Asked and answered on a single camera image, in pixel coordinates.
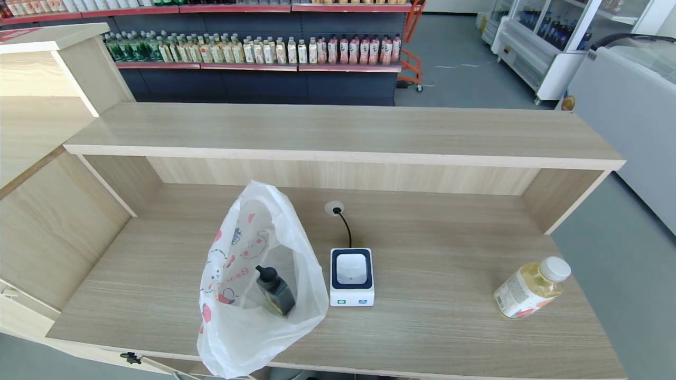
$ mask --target dark bottle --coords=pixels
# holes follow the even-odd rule
[[[589,29],[587,29],[587,32],[585,35],[582,36],[582,41],[580,41],[580,45],[577,46],[578,50],[584,50],[587,47],[587,44],[589,43],[589,40],[592,39],[592,28],[591,26]]]
[[[547,35],[545,36],[545,40],[547,42],[552,43],[552,41],[556,38],[556,32],[558,32],[558,27],[560,25],[561,25],[561,16],[556,16],[556,20],[552,21],[549,32],[547,32]]]
[[[256,279],[256,283],[263,291],[265,298],[268,299],[272,307],[282,314],[287,315],[294,307],[295,300],[291,289],[286,281],[282,280],[277,275],[277,270],[270,267],[264,268],[260,265],[256,266],[256,270],[260,272],[260,276]]]
[[[542,24],[540,24],[540,29],[537,31],[537,35],[540,37],[544,37],[545,33],[549,30],[549,24],[552,22],[552,12],[547,12],[545,14],[545,18],[542,20]]]

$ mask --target refrigerator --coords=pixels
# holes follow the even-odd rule
[[[676,234],[676,39],[598,41],[556,109],[579,115],[627,160],[618,175]]]

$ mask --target wood grain surface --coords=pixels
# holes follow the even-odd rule
[[[162,186],[162,179],[145,157],[87,156],[84,159],[132,216],[146,208]]]
[[[134,101],[99,37],[51,54],[94,117],[121,101]]]
[[[542,233],[551,235],[610,174],[609,170],[543,169],[523,193]]]
[[[539,169],[148,157],[165,183],[521,195]]]
[[[85,155],[614,170],[576,115],[532,110],[121,103],[66,144]]]
[[[0,55],[0,95],[79,96],[48,51]]]
[[[0,103],[0,187],[94,119],[77,97],[2,97]]]
[[[61,310],[129,219],[63,153],[0,201],[0,278]]]
[[[50,330],[50,337],[199,360],[199,281],[216,230],[242,187],[164,185],[125,226]],[[271,366],[448,379],[625,377],[574,279],[524,320],[492,293],[524,263],[558,254],[520,197],[281,189],[328,280],[329,252],[374,256],[373,308],[329,308]]]

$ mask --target bottle label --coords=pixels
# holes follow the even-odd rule
[[[493,295],[500,311],[509,318],[523,318],[549,304],[554,298],[543,298],[526,286],[521,272],[516,272]]]

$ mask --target red shelf edge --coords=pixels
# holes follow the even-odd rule
[[[199,69],[199,64],[173,63],[166,62],[116,62],[117,68],[177,68],[177,69]]]
[[[203,70],[298,71],[297,65],[199,64]]]
[[[290,5],[180,5],[180,13],[291,13]]]
[[[50,13],[30,16],[14,16],[2,19],[2,25],[23,24],[25,22],[40,22],[51,20],[75,20],[77,18],[82,18],[82,14],[80,12],[72,12],[72,13],[60,12],[56,14]]]
[[[323,72],[401,72],[402,65],[311,65],[302,64],[298,71],[323,71]]]
[[[409,12],[412,5],[407,4],[293,4],[291,11],[296,12]]]

